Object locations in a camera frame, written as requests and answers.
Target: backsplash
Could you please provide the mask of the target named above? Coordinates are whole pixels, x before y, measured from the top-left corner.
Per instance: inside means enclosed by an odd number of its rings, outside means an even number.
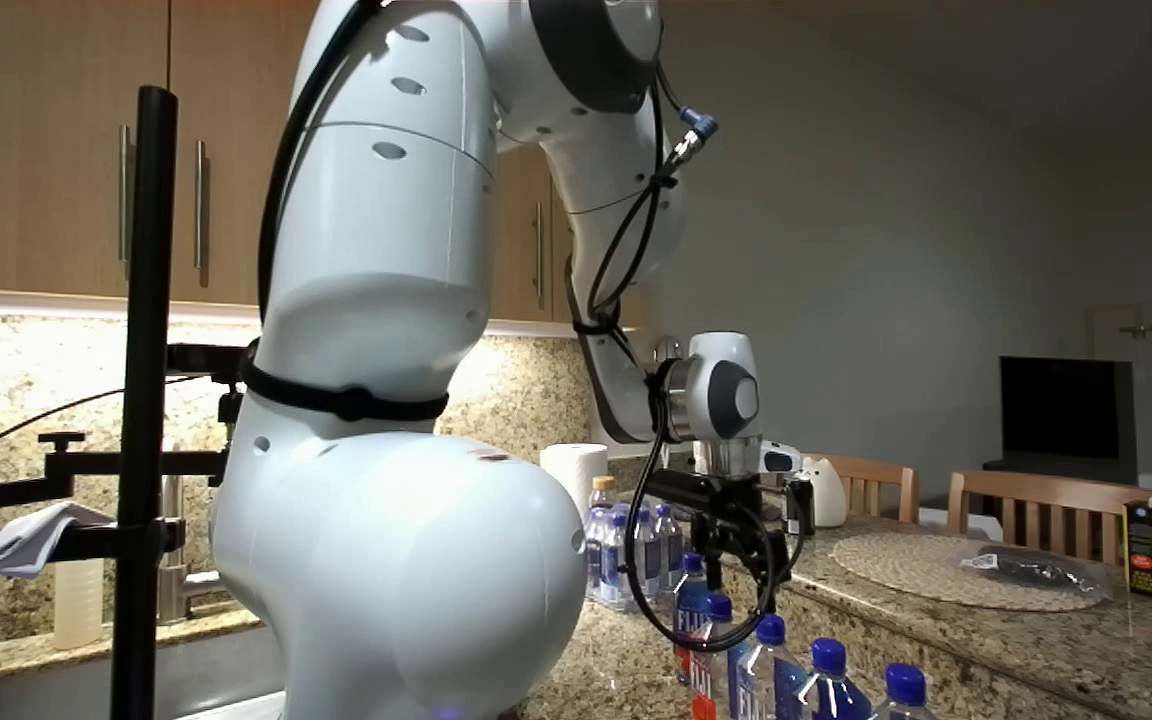
[[[171,343],[249,343],[257,318],[181,315]],[[0,313],[0,432],[49,409],[65,409],[21,432],[0,434],[0,478],[30,478],[42,470],[40,432],[89,432],[80,446],[118,446],[123,385],[123,315],[118,313]],[[225,446],[215,419],[221,385],[181,380],[164,399],[164,446]],[[477,434],[511,456],[537,458],[542,445],[590,434],[590,394],[576,338],[560,337],[488,337],[450,380],[450,403],[434,432]],[[205,478],[181,478],[187,518],[183,558],[207,569],[207,495]],[[75,501],[116,510],[116,478],[85,476]],[[40,508],[0,508],[0,523]],[[0,638],[52,628],[52,571],[30,579],[0,575]]]

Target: chair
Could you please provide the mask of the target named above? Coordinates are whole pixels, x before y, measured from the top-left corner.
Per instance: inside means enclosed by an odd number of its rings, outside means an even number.
[[[1122,502],[1149,495],[1149,489],[1096,485],[1081,476],[953,470],[946,530],[965,535],[973,502],[996,501],[1008,545],[1121,564]]]
[[[888,517],[896,508],[899,523],[919,523],[919,476],[908,463],[866,458],[866,456],[822,456],[845,489],[846,517]]]

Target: tv screen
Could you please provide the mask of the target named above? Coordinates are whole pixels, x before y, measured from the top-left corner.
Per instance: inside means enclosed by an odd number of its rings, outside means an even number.
[[[1131,364],[1005,356],[1005,463],[1135,478]]]

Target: kitchen sink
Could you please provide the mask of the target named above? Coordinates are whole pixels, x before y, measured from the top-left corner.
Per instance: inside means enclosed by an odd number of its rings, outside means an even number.
[[[0,677],[0,720],[107,720],[107,656]],[[276,720],[283,660],[268,628],[154,646],[154,720]]]

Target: faucet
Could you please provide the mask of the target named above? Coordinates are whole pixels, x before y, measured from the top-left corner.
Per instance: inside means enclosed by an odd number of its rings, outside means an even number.
[[[164,517],[181,517],[181,476],[164,476]],[[183,548],[171,548],[154,579],[159,625],[195,616],[195,604],[233,601],[215,569],[187,569]]]

